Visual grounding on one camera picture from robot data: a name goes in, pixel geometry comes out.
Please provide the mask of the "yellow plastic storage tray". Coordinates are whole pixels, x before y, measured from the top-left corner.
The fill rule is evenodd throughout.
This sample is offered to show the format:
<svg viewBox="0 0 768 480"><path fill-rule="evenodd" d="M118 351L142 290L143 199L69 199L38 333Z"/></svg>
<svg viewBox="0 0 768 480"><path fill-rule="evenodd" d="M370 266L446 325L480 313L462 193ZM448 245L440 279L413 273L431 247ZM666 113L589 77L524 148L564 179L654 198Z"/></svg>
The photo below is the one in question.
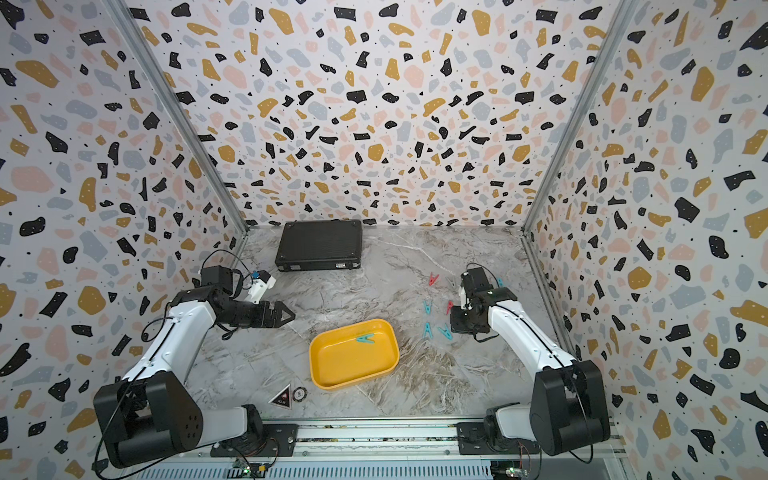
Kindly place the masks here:
<svg viewBox="0 0 768 480"><path fill-rule="evenodd" d="M374 344L356 338L374 334ZM393 327L372 319L317 335L309 347L310 374L320 389L334 391L390 374L399 364L400 351Z"/></svg>

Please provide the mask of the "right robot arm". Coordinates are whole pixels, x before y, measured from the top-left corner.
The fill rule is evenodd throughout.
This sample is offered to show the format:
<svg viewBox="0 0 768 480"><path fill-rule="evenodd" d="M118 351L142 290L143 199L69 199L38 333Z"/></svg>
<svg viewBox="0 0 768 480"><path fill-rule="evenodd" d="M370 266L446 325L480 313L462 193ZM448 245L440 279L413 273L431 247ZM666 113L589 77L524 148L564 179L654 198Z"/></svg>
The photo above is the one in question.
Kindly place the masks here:
<svg viewBox="0 0 768 480"><path fill-rule="evenodd" d="M550 339L517 296L490 281L486 272L471 263L461 274L460 300L450 310L450 329L478 343L504 340L533 381L527 405L515 402L487 410L481 435L486 448L511 453L532 446L556 456L608 440L611 428L600 369Z"/></svg>

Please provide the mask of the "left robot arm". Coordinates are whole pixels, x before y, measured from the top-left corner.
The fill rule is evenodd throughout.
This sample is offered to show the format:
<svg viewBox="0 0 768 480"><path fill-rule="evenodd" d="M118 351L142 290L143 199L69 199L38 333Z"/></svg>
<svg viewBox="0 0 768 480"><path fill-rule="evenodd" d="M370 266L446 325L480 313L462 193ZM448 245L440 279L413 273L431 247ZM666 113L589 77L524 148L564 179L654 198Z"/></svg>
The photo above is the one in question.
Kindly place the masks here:
<svg viewBox="0 0 768 480"><path fill-rule="evenodd" d="M270 441L255 406L205 410L185 382L211 330L277 329L295 319L283 302L264 300L274 284L266 271L246 276L224 266L202 268L198 285L173 298L137 364L96 393L98 453L126 469L206 446L219 445L239 457L266 447Z"/></svg>

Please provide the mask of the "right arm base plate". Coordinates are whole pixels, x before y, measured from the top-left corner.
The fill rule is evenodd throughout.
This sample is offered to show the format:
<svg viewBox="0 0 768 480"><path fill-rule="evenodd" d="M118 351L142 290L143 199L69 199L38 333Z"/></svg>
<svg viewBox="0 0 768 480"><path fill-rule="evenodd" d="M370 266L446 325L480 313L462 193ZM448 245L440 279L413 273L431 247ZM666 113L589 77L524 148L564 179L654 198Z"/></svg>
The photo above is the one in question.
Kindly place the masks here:
<svg viewBox="0 0 768 480"><path fill-rule="evenodd" d="M484 422L459 422L456 438L461 455L537 455L539 445L529 439L504 437Z"/></svg>

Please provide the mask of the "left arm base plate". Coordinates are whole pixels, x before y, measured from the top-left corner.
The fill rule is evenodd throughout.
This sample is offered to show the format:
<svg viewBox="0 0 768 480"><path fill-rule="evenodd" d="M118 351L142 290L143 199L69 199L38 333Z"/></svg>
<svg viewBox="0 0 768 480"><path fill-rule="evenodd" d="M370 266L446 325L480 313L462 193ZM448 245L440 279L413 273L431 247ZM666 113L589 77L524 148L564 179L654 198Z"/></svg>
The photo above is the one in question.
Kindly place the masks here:
<svg viewBox="0 0 768 480"><path fill-rule="evenodd" d="M248 431L227 441L223 453L230 457L291 457L298 431L295 423L268 423L260 433Z"/></svg>

